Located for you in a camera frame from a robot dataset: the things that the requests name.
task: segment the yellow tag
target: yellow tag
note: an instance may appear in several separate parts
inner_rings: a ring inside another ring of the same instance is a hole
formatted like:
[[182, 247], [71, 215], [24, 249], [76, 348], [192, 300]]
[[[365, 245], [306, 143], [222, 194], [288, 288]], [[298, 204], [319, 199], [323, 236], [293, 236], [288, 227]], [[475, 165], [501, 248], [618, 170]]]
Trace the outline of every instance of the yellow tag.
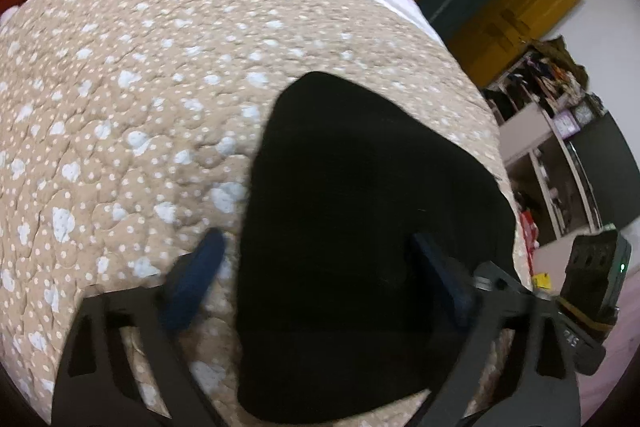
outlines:
[[538, 273], [531, 279], [535, 288], [542, 288], [544, 290], [551, 290], [551, 277], [548, 273]]

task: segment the quilted bedspread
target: quilted bedspread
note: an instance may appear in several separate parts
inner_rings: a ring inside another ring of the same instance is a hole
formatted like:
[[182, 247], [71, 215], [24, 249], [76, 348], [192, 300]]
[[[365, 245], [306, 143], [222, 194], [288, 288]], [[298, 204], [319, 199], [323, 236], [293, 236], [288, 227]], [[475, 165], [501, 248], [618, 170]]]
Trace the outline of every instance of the quilted bedspread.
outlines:
[[[216, 226], [228, 254], [183, 345], [223, 417], [259, 423], [236, 401], [236, 244], [260, 130], [307, 71], [386, 96], [477, 157], [513, 202], [476, 88], [371, 0], [31, 0], [0, 31], [0, 64], [0, 357], [46, 419], [85, 289], [161, 275]], [[514, 263], [529, 283], [519, 232]], [[162, 410], [134, 332], [127, 346]], [[419, 398], [340, 425], [401, 425]]]

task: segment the white wall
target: white wall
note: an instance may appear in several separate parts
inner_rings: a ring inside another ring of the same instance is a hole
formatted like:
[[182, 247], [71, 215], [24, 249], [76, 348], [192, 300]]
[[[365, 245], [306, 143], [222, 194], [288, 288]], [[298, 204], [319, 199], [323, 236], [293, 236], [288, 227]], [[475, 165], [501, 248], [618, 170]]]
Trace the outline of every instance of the white wall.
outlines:
[[[583, 0], [547, 38], [558, 35], [640, 164], [640, 0]], [[633, 245], [631, 265], [640, 265], [640, 219], [623, 234]]]

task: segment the bed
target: bed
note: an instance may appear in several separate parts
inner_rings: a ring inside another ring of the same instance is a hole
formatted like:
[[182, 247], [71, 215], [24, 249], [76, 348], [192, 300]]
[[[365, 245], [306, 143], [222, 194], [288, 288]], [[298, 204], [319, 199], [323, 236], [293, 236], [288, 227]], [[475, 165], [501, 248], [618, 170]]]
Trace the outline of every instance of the bed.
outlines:
[[[162, 275], [216, 226], [228, 254], [182, 345], [230, 425], [261, 423], [235, 393], [236, 242], [262, 125], [307, 71], [397, 103], [475, 156], [513, 205], [491, 111], [411, 0], [29, 0], [12, 11], [0, 27], [1, 359], [45, 419], [84, 291]], [[519, 229], [513, 260], [529, 285]], [[127, 346], [162, 412], [133, 331]], [[423, 397], [338, 425], [399, 426]]]

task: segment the black screen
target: black screen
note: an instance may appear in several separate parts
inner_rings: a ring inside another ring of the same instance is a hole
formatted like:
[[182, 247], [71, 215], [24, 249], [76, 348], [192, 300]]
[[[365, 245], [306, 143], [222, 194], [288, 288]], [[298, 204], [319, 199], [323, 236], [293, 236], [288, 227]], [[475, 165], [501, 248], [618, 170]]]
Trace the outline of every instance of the black screen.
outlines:
[[640, 171], [610, 113], [571, 138], [603, 224], [621, 230], [640, 216]]

